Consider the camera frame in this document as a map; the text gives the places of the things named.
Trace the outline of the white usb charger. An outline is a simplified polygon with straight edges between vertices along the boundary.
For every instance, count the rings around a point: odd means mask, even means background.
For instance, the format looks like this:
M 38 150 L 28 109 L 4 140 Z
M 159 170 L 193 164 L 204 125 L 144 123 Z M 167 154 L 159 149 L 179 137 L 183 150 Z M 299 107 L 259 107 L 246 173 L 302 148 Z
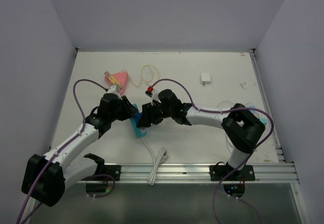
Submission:
M 212 82 L 211 75 L 209 73 L 202 73 L 200 75 L 200 81 L 202 85 L 209 85 Z

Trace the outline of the dark blue plug adapter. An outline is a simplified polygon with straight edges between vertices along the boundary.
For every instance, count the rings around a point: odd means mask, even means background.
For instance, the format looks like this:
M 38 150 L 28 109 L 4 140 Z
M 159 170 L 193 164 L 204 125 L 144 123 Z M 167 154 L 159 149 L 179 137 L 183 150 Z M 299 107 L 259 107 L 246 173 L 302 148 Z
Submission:
M 144 128 L 143 124 L 141 123 L 141 118 L 142 118 L 142 113 L 137 113 L 134 116 L 134 121 L 137 128 Z

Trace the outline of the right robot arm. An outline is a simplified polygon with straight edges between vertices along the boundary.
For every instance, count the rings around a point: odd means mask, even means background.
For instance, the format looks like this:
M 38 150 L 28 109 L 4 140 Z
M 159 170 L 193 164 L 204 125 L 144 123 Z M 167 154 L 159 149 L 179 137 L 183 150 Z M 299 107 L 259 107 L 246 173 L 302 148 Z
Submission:
M 138 128 L 157 125 L 166 118 L 180 125 L 221 128 L 234 145 L 225 173 L 232 180 L 243 175 L 246 159 L 265 131 L 265 125 L 244 105 L 235 104 L 229 113 L 216 114 L 213 110 L 199 110 L 193 103 L 181 102 L 170 89 L 159 92 L 150 86 L 145 94 L 151 98 L 151 102 L 142 105 L 140 118 L 136 121 Z

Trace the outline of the teal power strip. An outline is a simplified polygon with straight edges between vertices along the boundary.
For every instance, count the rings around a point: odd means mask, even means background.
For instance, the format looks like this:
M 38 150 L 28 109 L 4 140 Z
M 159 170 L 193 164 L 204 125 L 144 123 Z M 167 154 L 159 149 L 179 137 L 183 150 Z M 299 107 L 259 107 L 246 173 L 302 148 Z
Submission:
M 136 135 L 136 138 L 140 139 L 147 135 L 147 131 L 145 128 L 137 128 L 135 125 L 134 117 L 130 118 L 132 128 L 134 130 L 134 133 Z

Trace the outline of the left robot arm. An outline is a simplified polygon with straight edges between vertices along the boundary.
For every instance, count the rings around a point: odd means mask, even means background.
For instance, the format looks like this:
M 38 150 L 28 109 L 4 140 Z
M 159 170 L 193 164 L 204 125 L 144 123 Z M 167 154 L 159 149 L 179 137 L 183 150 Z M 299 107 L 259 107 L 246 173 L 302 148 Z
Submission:
M 114 121 L 135 116 L 138 109 L 126 96 L 106 93 L 82 125 L 65 142 L 40 156 L 34 154 L 27 162 L 21 191 L 48 207 L 54 206 L 65 190 L 80 180 L 99 180 L 106 175 L 104 159 L 86 154 L 79 162 L 75 158 L 90 144 L 110 130 Z

